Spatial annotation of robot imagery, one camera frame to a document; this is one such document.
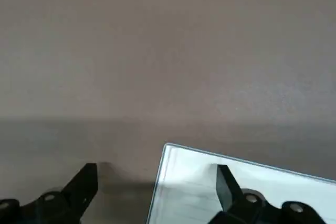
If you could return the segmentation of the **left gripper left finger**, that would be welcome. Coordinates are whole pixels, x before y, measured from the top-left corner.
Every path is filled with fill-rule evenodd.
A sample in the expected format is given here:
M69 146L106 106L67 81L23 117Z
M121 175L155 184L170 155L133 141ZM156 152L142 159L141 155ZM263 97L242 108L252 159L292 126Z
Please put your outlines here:
M87 163L60 191L46 192L26 205L1 199L1 223L81 223L97 191L97 164Z

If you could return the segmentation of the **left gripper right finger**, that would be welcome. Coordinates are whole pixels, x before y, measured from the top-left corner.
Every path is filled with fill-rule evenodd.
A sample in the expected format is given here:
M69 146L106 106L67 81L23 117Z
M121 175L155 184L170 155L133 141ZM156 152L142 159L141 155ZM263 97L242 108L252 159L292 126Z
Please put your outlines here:
M325 223L307 204L285 201L277 208L260 192L241 189L227 165L217 165L216 193L222 209L209 223Z

